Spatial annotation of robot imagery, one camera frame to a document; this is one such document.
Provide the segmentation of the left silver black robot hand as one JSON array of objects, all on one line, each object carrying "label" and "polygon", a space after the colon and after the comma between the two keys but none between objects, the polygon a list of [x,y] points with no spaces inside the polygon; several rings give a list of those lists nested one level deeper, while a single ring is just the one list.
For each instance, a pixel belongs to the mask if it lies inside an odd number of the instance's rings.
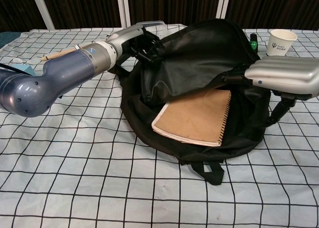
[{"label": "left silver black robot hand", "polygon": [[157,41],[159,38],[140,24],[114,32],[106,39],[106,43],[116,51],[116,61],[124,57],[135,57],[143,62],[152,62],[148,52]]}]

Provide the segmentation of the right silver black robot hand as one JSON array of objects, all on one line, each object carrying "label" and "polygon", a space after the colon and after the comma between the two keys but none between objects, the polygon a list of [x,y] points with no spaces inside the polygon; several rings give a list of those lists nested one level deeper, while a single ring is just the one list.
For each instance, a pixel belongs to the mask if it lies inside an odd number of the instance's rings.
[{"label": "right silver black robot hand", "polygon": [[281,101],[262,127],[277,123],[296,101],[319,95],[319,60],[315,58],[266,56],[222,74],[225,84],[252,85],[273,91]]}]

